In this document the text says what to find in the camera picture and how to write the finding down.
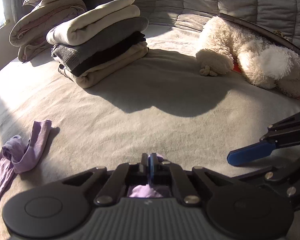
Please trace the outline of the purple pants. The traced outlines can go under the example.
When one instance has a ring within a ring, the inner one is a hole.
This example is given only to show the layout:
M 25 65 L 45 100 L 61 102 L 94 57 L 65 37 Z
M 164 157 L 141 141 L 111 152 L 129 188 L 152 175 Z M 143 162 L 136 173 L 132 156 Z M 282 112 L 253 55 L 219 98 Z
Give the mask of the purple pants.
M 17 174 L 39 163 L 51 132 L 51 121 L 35 121 L 28 143 L 20 135 L 8 139 L 0 150 L 0 201 Z

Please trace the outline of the grey bed sheet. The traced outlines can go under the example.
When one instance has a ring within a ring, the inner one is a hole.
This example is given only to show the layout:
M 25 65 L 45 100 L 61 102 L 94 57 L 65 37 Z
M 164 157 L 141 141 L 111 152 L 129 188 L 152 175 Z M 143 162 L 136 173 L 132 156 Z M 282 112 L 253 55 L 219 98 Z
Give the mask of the grey bed sheet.
M 300 99 L 253 86 L 235 72 L 201 76 L 195 31 L 150 25 L 145 34 L 145 57 L 89 89 L 60 74 L 49 50 L 0 71 L 0 150 L 14 135 L 27 140 L 34 121 L 52 121 L 40 162 L 17 176 L 0 201 L 0 239 L 9 237 L 1 213 L 11 197 L 94 166 L 112 170 L 155 152 L 186 170 L 200 165 L 233 177 L 300 157 L 295 146 L 230 166 L 231 150 L 298 113 Z

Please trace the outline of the white plush dog toy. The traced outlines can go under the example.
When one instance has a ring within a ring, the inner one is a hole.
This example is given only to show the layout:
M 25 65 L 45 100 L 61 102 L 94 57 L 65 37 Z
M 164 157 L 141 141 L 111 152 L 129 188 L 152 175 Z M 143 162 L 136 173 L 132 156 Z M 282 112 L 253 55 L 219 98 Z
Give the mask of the white plush dog toy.
M 196 53 L 202 76 L 225 75 L 238 64 L 246 80 L 300 97 L 300 55 L 239 24 L 213 16 L 200 33 Z

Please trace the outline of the folded beige garment bottom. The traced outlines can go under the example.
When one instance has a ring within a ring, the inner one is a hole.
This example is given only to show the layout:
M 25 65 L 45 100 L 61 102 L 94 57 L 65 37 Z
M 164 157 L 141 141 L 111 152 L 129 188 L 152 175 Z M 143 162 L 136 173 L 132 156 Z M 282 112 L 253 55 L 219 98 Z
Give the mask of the folded beige garment bottom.
M 90 68 L 79 77 L 74 76 L 74 74 L 61 66 L 58 67 L 58 72 L 76 83 L 79 87 L 90 88 L 115 71 L 144 57 L 148 51 L 147 42 L 143 41 L 131 46 L 125 53 L 115 59 Z

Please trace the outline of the folded grey garment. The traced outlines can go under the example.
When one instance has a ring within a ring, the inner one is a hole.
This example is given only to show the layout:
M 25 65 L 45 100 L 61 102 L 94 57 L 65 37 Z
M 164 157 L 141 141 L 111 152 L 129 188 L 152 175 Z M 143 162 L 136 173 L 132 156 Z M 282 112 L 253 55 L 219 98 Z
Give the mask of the folded grey garment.
M 145 35 L 142 32 L 148 23 L 148 19 L 141 16 L 116 22 L 78 46 L 54 45 L 51 56 L 74 76 L 80 76 L 86 70 L 106 63 L 131 46 L 143 42 Z

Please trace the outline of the folded cream garment top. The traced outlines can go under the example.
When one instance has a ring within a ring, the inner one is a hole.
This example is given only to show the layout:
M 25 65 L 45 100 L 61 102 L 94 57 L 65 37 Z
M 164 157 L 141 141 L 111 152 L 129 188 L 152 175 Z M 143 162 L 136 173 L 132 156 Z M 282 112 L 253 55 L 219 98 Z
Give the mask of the folded cream garment top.
M 139 17 L 135 0 L 113 0 L 98 5 L 76 18 L 52 28 L 46 35 L 49 44 L 77 46 L 87 42 L 110 25 L 129 18 Z

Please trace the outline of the folded beige pink quilt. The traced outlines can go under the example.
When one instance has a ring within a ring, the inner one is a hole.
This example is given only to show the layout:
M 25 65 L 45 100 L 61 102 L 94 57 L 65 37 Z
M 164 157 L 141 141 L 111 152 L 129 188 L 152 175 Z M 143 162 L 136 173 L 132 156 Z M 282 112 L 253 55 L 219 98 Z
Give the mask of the folded beige pink quilt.
M 10 32 L 9 41 L 18 47 L 18 60 L 31 61 L 42 51 L 50 47 L 47 33 L 59 24 L 71 20 L 86 12 L 82 0 L 58 0 L 35 7 L 23 16 Z

